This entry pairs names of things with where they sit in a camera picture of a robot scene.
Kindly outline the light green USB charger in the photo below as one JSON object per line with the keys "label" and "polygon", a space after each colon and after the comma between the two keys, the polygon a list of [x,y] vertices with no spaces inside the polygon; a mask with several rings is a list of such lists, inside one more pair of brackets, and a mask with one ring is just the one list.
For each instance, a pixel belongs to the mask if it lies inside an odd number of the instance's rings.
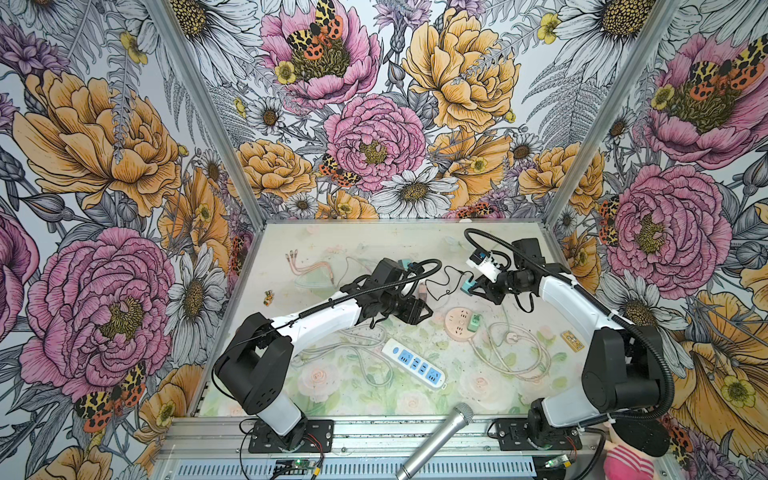
{"label": "light green USB charger", "polygon": [[481,321],[482,316],[480,314],[473,314],[467,324],[467,330],[472,333],[477,332],[480,328]]}

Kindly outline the teal charger with black cable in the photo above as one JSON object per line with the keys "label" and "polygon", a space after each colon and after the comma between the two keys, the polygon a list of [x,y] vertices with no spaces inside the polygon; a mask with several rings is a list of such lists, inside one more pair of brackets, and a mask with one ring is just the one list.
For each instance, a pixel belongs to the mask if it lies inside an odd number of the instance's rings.
{"label": "teal charger with black cable", "polygon": [[475,287],[475,285],[476,285],[475,280],[466,280],[461,286],[461,291],[467,295],[472,295],[473,288]]}

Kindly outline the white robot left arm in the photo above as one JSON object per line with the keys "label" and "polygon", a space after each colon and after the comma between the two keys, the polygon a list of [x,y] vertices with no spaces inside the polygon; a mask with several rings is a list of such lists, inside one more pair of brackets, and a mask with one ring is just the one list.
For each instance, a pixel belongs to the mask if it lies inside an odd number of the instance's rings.
{"label": "white robot left arm", "polygon": [[405,265],[384,258],[371,273],[303,311],[272,318],[249,315],[214,363],[214,386],[278,437],[288,442],[302,438],[306,415],[284,392],[293,358],[325,337],[365,322],[375,327],[389,317],[407,325],[426,320],[432,310],[416,290],[441,268],[437,259]]}

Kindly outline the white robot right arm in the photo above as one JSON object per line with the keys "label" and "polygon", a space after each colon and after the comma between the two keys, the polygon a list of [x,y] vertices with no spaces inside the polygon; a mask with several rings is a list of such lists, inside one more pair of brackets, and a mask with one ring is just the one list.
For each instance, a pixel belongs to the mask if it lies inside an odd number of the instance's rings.
{"label": "white robot right arm", "polygon": [[549,262],[534,238],[504,241],[479,229],[465,231],[473,247],[467,263],[479,278],[468,290],[501,305],[523,294],[555,308],[585,340],[578,384],[532,402],[530,436],[605,421],[654,421],[674,399],[672,371],[660,334],[640,327],[584,288],[569,269]]}

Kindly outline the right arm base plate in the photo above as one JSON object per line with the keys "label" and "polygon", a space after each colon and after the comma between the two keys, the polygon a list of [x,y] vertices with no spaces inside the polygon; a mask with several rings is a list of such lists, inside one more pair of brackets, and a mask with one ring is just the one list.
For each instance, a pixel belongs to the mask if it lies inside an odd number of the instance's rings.
{"label": "right arm base plate", "polygon": [[495,419],[487,435],[498,442],[502,451],[579,451],[582,448],[576,429],[536,427],[517,417]]}

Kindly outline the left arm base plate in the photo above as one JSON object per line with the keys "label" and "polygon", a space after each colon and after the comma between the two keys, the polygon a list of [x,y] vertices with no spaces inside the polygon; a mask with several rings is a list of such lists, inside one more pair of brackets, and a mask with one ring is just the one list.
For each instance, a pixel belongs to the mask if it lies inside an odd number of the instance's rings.
{"label": "left arm base plate", "polygon": [[302,419],[285,435],[278,435],[263,420],[256,419],[248,434],[248,452],[267,453],[329,453],[332,450],[335,422],[323,419]]}

